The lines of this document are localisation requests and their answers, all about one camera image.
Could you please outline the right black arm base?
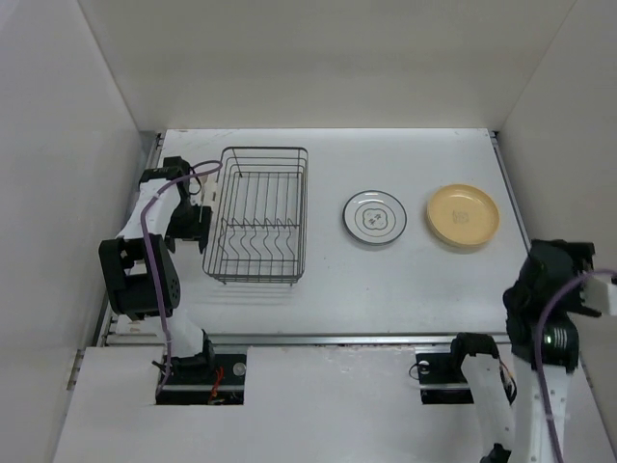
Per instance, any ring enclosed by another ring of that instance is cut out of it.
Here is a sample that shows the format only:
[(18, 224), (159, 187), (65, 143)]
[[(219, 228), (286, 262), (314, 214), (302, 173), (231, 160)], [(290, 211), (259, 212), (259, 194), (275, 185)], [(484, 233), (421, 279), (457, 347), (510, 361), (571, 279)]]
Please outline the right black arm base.
[(473, 404), (469, 384), (447, 352), (416, 353), (416, 372), (423, 405)]

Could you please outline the white plate black outline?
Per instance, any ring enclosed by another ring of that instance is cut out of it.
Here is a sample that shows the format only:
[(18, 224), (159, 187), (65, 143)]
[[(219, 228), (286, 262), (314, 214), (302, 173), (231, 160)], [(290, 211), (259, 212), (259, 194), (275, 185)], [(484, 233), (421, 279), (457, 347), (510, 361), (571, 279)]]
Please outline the white plate black outline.
[(341, 213), (348, 234), (367, 246), (388, 246), (405, 231), (407, 211), (392, 194), (380, 190), (361, 191), (352, 196)]

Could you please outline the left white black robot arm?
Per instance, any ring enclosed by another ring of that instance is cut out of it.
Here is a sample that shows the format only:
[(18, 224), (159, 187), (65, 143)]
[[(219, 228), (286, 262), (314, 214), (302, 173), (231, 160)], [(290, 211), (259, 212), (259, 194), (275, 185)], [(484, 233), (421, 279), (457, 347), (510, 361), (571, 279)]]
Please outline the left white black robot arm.
[(215, 373), (215, 354), (208, 335), (180, 307), (181, 283), (172, 253), (177, 240), (208, 244), (211, 208), (196, 204), (191, 180), (220, 169), (218, 161), (197, 169), (179, 156), (146, 169), (139, 180), (137, 203), (116, 237), (98, 247), (109, 303), (114, 313), (144, 321), (165, 344), (158, 365), (165, 379), (205, 382)]

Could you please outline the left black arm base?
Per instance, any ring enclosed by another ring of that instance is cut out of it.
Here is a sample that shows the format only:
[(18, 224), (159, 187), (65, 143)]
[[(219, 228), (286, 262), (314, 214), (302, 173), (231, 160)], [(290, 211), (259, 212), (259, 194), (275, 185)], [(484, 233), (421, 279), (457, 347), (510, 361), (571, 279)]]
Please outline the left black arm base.
[(152, 362), (161, 371), (155, 394), (157, 405), (243, 405), (247, 355), (218, 353), (205, 357), (172, 357), (171, 373), (164, 380), (165, 365)]

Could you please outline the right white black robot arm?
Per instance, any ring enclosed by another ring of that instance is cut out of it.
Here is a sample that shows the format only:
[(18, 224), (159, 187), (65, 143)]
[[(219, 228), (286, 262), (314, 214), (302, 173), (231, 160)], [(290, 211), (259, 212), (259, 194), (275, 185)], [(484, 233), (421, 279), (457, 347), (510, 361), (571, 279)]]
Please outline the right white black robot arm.
[(446, 356), (448, 372), (469, 385), (485, 462), (561, 462), (568, 391), (579, 366), (575, 314), (599, 317), (590, 303), (597, 269), (591, 242), (534, 239), (515, 283), (502, 295), (513, 366), (493, 337), (460, 333)]

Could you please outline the yellow plate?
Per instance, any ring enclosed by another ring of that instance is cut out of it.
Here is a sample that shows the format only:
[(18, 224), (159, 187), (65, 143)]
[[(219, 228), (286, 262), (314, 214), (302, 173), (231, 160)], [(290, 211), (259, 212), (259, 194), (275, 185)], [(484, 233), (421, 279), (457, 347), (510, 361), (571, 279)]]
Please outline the yellow plate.
[(490, 195), (467, 184), (439, 188), (428, 200), (426, 220), (442, 242), (459, 248), (477, 248), (495, 236), (499, 209)]
[(439, 245), (443, 249), (449, 252), (452, 252), (452, 253), (473, 254), (473, 253), (477, 253), (477, 252), (480, 252), (481, 250), (486, 249), (488, 246), (492, 244), (491, 240), (480, 243), (480, 244), (476, 244), (476, 245), (461, 244), (461, 243), (457, 243), (452, 240), (446, 239), (438, 231), (432, 228), (428, 228), (428, 231), (431, 233), (432, 239), (435, 241), (436, 245)]

